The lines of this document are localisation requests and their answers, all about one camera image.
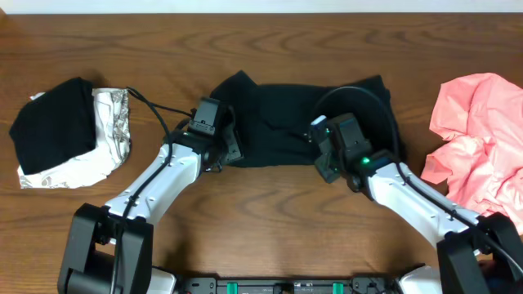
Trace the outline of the black t-shirt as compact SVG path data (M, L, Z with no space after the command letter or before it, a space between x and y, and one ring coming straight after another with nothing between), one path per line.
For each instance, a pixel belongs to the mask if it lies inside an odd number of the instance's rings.
M392 113L391 93L382 77L372 76L338 87L300 84L257 84L245 72L229 77L211 93L232 106L244 158L234 167L311 165L319 157L307 136L320 115L335 118L352 113L375 150L405 145Z

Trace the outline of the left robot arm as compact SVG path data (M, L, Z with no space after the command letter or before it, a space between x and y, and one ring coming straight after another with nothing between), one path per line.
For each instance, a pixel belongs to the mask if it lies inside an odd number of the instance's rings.
M85 203L74 213L58 291L173 293L176 276L152 265L154 227L202 173L241 157L232 105L203 98L129 187L102 207Z

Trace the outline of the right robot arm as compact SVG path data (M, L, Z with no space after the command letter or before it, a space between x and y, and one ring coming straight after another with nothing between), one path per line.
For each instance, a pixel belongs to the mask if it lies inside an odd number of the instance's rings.
M373 150L353 114L320 115L310 124L320 148L315 167L332 183L400 216L435 249L437 268L424 265L395 280L397 293L520 293L522 241L505 215L481 216L427 185L395 152Z

